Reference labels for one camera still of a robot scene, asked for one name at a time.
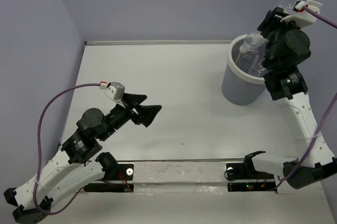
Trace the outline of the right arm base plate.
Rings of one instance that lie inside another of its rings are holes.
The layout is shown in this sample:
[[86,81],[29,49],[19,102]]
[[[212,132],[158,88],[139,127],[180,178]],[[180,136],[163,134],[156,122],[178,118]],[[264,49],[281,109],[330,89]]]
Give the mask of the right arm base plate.
[[226,164],[224,178],[227,180],[228,192],[264,192],[276,187],[272,174],[249,171],[242,162]]

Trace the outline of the clear unlabelled bottle white cap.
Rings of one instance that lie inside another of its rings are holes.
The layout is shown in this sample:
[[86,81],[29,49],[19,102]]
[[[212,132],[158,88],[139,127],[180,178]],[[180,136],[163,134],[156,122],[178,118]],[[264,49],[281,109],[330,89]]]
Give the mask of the clear unlabelled bottle white cap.
[[243,44],[240,46],[241,53],[247,53],[250,50],[256,50],[266,42],[260,33],[250,33],[244,38]]

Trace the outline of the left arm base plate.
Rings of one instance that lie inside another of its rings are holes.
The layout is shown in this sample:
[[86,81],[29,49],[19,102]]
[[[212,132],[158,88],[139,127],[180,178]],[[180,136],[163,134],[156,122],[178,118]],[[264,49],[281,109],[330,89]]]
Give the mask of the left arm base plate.
[[120,162],[118,171],[107,178],[90,182],[84,187],[85,192],[128,193],[134,191],[134,164]]

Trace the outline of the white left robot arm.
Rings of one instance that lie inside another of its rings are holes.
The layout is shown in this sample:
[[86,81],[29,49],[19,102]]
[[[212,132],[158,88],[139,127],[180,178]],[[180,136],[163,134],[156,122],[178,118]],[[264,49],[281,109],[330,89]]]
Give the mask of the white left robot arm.
[[110,152],[103,152],[107,140],[127,122],[148,127],[162,109],[161,105],[142,105],[146,95],[123,94],[108,113],[98,108],[86,110],[76,123],[75,132],[61,145],[36,175],[24,185],[8,188],[6,202],[15,206],[16,223],[39,223],[54,215],[53,205],[72,192],[78,193],[92,181],[123,177]]

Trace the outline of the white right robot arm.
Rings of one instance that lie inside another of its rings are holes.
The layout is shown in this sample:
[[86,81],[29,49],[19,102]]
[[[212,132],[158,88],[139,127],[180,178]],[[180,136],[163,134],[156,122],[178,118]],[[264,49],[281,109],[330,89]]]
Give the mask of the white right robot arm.
[[301,189],[336,174],[336,155],[327,146],[321,128],[333,108],[333,98],[318,123],[313,115],[308,86],[298,65],[311,56],[310,39],[303,28],[317,19],[328,22],[320,15],[322,4],[298,1],[294,14],[281,7],[269,11],[257,30],[266,39],[262,66],[267,69],[264,83],[272,100],[277,104],[289,127],[297,157],[268,155],[256,151],[244,157],[243,173],[254,178],[265,172],[286,181],[292,188]]

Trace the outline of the large clear bottle beige label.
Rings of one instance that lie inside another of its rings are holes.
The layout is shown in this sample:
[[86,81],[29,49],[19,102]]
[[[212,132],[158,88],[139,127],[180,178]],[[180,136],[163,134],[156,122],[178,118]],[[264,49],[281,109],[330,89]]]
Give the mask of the large clear bottle beige label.
[[240,52],[238,48],[232,50],[232,59],[235,66],[241,71],[253,77],[263,77],[267,70],[262,66],[264,48],[249,50],[246,53]]

